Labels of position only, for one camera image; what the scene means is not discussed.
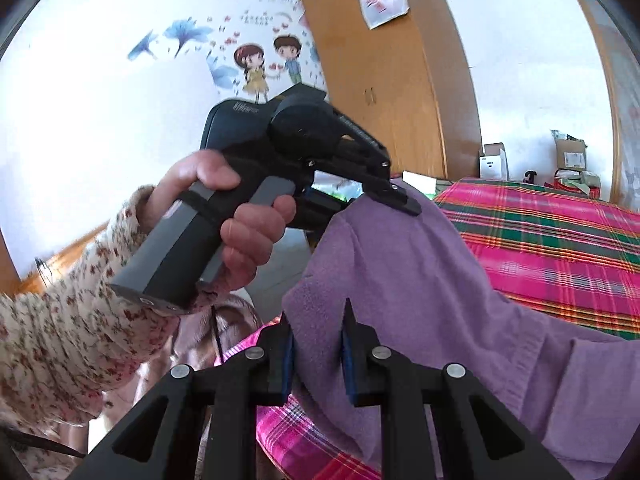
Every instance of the gray grip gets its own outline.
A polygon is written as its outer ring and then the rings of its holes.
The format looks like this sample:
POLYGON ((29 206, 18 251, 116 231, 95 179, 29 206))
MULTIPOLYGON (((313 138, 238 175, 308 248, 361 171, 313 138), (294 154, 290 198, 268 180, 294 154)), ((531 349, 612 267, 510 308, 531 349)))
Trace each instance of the gray grip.
MULTIPOLYGON (((214 193, 199 180, 189 189, 206 200, 214 193)), ((175 202, 169 211, 160 219, 158 225, 149 233, 145 243, 129 259, 127 265, 116 273, 110 283, 110 287, 120 297, 129 301, 142 301, 155 305, 156 298, 144 297, 146 286, 162 260, 197 214, 191 207, 180 201, 175 202)))
MULTIPOLYGON (((280 195, 293 195, 296 185, 286 178, 279 176, 268 176, 265 178, 255 194, 249 200, 249 204, 257 205, 273 205, 274 200, 280 195)), ((220 244, 218 250, 213 254, 207 267, 200 276, 198 283, 200 285, 208 285, 216 280, 222 270, 222 249, 224 244, 220 244)))

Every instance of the cartoon boy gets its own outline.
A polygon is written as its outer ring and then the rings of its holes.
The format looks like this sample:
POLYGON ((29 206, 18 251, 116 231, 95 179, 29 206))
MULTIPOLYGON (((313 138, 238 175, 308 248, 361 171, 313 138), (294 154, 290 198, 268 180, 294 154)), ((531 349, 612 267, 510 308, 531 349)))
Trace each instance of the cartoon boy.
POLYGON ((273 47, 280 57, 286 60, 284 62, 284 68, 289 71, 291 82, 293 84, 302 83, 302 70, 300 70, 300 62, 298 61, 300 50, 302 49, 300 40, 290 34, 287 36, 278 36, 273 41, 273 47))

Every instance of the black cable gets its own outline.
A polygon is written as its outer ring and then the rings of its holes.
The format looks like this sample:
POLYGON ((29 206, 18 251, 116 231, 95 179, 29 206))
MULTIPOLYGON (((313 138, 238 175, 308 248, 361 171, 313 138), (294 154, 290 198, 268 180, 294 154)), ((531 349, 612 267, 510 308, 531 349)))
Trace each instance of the black cable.
POLYGON ((40 279, 44 283, 44 286, 53 285, 53 272, 51 270, 51 267, 49 267, 47 263, 40 258, 36 258, 35 261, 36 268, 38 269, 38 274, 40 275, 40 279), (48 280, 44 277, 43 269, 49 272, 50 278, 48 280))
POLYGON ((218 347, 218 355, 220 356, 220 364, 224 364, 225 357, 222 355, 222 343, 220 341, 220 330, 218 329, 218 316, 216 314, 215 307, 211 307, 213 310, 213 337, 216 338, 216 346, 218 347))
POLYGON ((45 449, 54 453, 60 453, 69 456, 75 456, 76 458, 84 458, 86 455, 76 451, 72 447, 65 446, 59 442, 49 440, 41 436, 32 435, 31 433, 24 433, 23 431, 14 430, 13 428, 0 428, 0 434, 4 434, 9 442, 19 444, 26 447, 34 447, 36 449, 45 449))

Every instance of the metal screw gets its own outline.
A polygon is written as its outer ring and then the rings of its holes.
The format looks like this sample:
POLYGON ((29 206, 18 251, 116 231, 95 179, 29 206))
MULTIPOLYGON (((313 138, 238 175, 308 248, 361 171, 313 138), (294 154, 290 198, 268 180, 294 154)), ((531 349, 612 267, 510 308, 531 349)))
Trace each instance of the metal screw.
POLYGON ((171 368, 171 377, 174 379, 182 379, 191 373, 191 369, 187 365, 177 365, 171 368))
POLYGON ((371 351, 371 355, 376 359, 389 359, 391 357, 391 350, 386 346, 376 346, 371 351))
POLYGON ((463 365, 459 365, 458 363, 451 363, 447 366, 447 375, 449 377, 453 377, 454 379, 459 379, 464 377, 466 374, 466 369, 463 365))
POLYGON ((244 351, 244 356, 251 361, 257 361, 264 357, 264 350, 259 346, 252 346, 244 351))

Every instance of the finger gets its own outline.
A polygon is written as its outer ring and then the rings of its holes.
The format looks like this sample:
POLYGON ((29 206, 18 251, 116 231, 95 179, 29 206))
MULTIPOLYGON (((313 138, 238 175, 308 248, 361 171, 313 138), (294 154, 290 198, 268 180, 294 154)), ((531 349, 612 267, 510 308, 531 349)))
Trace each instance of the finger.
POLYGON ((176 162, 158 183, 163 194, 175 197, 200 180, 209 189, 233 189, 240 183, 239 175, 214 150, 200 150, 176 162))
POLYGON ((273 208, 284 218, 285 224, 289 224, 296 215, 296 201, 289 195, 277 197, 273 202, 273 208))
POLYGON ((271 257, 272 241, 235 218, 225 220, 220 228, 220 237, 225 245, 248 256, 256 265, 264 265, 271 257))
POLYGON ((223 286, 227 291, 238 290, 251 283, 257 273, 255 262, 240 251, 225 247, 222 250, 222 261, 225 263, 223 286))
POLYGON ((286 227, 282 215, 273 207, 265 205, 242 204, 236 209, 234 218, 263 234, 273 243, 282 238, 286 227))

